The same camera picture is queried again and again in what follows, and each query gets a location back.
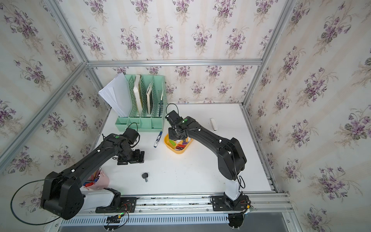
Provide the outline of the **yellow plastic storage box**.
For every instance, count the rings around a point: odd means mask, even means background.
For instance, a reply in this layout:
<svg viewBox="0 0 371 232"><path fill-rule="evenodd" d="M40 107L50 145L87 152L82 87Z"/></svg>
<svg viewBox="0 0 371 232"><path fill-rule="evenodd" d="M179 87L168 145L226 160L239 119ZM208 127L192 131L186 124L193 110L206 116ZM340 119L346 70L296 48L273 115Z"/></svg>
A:
<svg viewBox="0 0 371 232"><path fill-rule="evenodd" d="M171 140L169 139L169 135L167 134L164 138L164 144L166 145L166 147L176 154L184 153L187 148L189 148L192 142L193 139L189 137L184 140Z"/></svg>

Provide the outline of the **red usb drive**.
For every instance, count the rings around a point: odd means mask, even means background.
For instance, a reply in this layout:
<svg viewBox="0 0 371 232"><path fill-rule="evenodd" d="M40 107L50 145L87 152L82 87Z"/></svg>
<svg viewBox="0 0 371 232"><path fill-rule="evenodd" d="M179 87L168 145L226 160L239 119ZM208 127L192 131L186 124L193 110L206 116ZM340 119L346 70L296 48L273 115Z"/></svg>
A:
<svg viewBox="0 0 371 232"><path fill-rule="evenodd" d="M176 149L184 149L186 145L183 144L177 144Z"/></svg>

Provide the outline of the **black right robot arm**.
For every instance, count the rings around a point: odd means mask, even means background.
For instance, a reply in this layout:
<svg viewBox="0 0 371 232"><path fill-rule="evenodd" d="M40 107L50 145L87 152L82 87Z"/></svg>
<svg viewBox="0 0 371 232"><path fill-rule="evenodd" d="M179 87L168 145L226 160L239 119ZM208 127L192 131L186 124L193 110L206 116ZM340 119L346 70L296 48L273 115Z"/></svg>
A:
<svg viewBox="0 0 371 232"><path fill-rule="evenodd" d="M216 155L218 170L227 179L225 202L229 205L237 204L242 196L238 181L239 174L245 169L247 163L240 142L234 137L227 139L211 132L192 117L182 118L175 110L168 113L165 119L170 124L169 139L194 139Z"/></svg>

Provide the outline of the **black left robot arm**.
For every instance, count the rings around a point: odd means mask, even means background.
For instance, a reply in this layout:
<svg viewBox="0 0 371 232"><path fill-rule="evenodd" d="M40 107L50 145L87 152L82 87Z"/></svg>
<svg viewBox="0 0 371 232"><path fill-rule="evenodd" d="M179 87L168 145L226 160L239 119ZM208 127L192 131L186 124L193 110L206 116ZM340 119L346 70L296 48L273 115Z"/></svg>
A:
<svg viewBox="0 0 371 232"><path fill-rule="evenodd" d="M59 173L48 174L43 184L41 208L62 219L71 219L84 209L97 208L97 202L83 194L81 187L112 157L117 157L118 165L143 163L145 153L134 149L139 140L139 133L132 128L123 134L111 133L77 163Z"/></svg>

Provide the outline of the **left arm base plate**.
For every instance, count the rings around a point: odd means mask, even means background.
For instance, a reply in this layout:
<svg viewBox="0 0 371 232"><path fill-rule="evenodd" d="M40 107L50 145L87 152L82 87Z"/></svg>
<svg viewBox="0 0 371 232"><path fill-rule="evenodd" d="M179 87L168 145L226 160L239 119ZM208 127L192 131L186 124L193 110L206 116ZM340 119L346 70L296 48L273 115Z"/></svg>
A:
<svg viewBox="0 0 371 232"><path fill-rule="evenodd" d="M121 197L120 200L116 198L109 206L96 208L95 213L134 213L136 203L137 198L135 197Z"/></svg>

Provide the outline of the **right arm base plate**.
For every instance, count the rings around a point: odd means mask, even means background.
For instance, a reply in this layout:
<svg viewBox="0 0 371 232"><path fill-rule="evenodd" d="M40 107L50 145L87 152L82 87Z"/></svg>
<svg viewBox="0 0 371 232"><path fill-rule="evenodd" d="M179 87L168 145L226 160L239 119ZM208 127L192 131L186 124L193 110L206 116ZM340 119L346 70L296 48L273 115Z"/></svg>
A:
<svg viewBox="0 0 371 232"><path fill-rule="evenodd" d="M213 211L245 211L251 207L247 195L241 194L236 200L231 200L226 194L210 197Z"/></svg>

